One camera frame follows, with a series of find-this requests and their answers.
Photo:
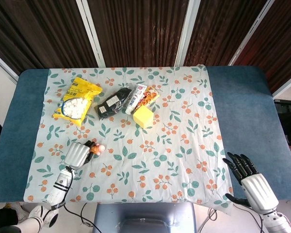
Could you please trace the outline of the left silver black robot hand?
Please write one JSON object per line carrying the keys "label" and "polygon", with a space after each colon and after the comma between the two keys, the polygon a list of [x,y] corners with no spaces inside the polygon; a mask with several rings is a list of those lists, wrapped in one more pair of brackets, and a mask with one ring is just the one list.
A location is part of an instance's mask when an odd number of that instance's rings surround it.
{"label": "left silver black robot hand", "polygon": [[65,156],[64,164],[74,170],[78,170],[84,164],[90,162],[94,153],[91,149],[97,144],[87,141],[85,144],[73,142]]}

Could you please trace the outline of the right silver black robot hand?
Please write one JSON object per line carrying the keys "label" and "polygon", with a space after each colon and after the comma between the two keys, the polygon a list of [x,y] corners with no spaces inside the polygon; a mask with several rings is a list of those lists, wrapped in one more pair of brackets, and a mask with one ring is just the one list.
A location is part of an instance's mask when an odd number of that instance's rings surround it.
{"label": "right silver black robot hand", "polygon": [[223,161],[232,171],[246,198],[236,198],[226,193],[225,196],[234,204],[252,208],[260,215],[267,215],[276,210],[279,201],[266,178],[258,172],[253,162],[244,154],[227,153],[230,159]]}

